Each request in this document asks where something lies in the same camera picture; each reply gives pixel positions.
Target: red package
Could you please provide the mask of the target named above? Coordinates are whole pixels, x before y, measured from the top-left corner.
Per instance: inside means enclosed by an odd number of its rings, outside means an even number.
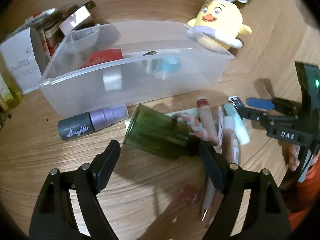
[[[97,51],[91,54],[89,62],[81,66],[80,69],[118,59],[123,59],[121,49],[106,49]]]

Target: green glass jar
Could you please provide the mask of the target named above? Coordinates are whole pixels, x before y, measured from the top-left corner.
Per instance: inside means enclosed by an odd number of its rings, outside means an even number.
[[[137,107],[124,138],[125,144],[167,159],[197,154],[199,142],[185,123],[144,105]]]

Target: yellow bottle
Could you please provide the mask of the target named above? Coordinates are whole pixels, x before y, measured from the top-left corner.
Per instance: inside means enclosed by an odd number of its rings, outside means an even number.
[[[7,105],[7,103],[3,100],[3,98],[0,95],[0,112],[2,112],[2,109],[4,111],[9,111],[9,106]]]
[[[0,53],[0,95],[9,109],[15,108],[21,101],[21,91],[14,78],[7,69],[6,63]]]

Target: stuffed animal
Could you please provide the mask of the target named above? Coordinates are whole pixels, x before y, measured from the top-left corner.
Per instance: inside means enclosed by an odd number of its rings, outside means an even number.
[[[237,39],[239,33],[251,34],[249,26],[242,23],[242,15],[235,0],[206,0],[196,18],[188,21],[188,25],[209,36],[225,49],[241,48],[242,42]],[[247,3],[248,0],[237,0]],[[196,35],[198,42],[212,48],[210,39]]]

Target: clear plastic container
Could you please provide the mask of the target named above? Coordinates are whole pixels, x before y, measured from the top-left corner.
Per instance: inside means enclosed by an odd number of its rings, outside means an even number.
[[[234,57],[210,38],[211,49],[203,47],[189,28],[169,21],[128,21],[72,31],[44,71],[40,89],[67,118],[209,87]],[[79,69],[92,52],[105,49],[121,49],[124,58]],[[157,53],[143,56],[153,50]]]

